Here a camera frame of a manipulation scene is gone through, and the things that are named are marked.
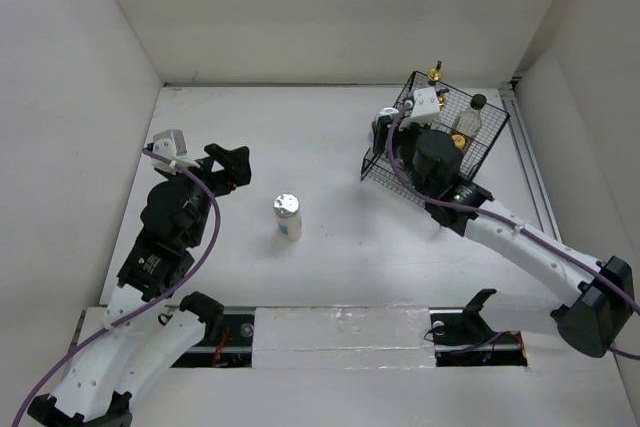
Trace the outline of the green-label brown sauce bottle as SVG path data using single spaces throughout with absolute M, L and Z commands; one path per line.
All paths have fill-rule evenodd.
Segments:
M 453 134 L 451 136 L 451 139 L 454 143 L 454 146 L 462 151 L 464 151 L 467 148 L 467 138 L 464 135 L 461 134 Z

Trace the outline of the black-capped dark sauce bottle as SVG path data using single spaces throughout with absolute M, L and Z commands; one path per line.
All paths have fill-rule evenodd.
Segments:
M 483 125 L 480 112 L 486 105 L 486 102 L 487 99 L 484 95 L 474 95 L 468 107 L 456 116 L 453 130 L 468 139 L 475 139 Z

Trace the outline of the clear square glass bottle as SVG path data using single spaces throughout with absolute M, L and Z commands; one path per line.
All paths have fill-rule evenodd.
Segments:
M 436 88 L 442 80 L 442 61 L 438 60 L 436 65 L 430 68 L 426 74 L 427 84 L 430 87 Z

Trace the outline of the gold-capped oil dispenser bottle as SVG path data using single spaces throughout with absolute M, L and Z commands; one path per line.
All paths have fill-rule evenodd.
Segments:
M 447 105 L 448 102 L 448 98 L 447 98 L 447 94 L 449 93 L 449 89 L 448 88 L 444 88 L 444 89 L 440 89 L 436 92 L 436 96 L 438 99 L 438 104 L 439 104 L 439 109 L 443 110 L 444 107 Z

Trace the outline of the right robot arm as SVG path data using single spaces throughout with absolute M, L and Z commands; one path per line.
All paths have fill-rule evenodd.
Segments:
M 579 252 L 529 226 L 487 189 L 460 174 L 467 136 L 417 122 L 405 124 L 397 110 L 381 111 L 372 123 L 376 155 L 388 158 L 394 178 L 415 195 L 431 218 L 481 244 L 531 275 L 555 297 L 538 308 L 522 301 L 502 313 L 498 292 L 484 288 L 464 307 L 453 345 L 488 343 L 528 326 L 556 334 L 583 355 L 601 358 L 638 312 L 631 267 Z

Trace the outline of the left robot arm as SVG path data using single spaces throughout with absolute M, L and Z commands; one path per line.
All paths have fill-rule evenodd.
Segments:
M 164 180 L 147 196 L 101 329 L 58 362 L 69 370 L 50 393 L 33 390 L 21 407 L 42 426 L 130 425 L 140 398 L 184 353 L 222 334 L 223 305 L 200 292 L 186 295 L 161 329 L 155 324 L 202 267 L 191 251 L 209 220 L 221 226 L 218 198 L 250 183 L 250 150 L 209 144 L 205 157 L 193 160 L 179 136 L 165 132 L 143 150 Z

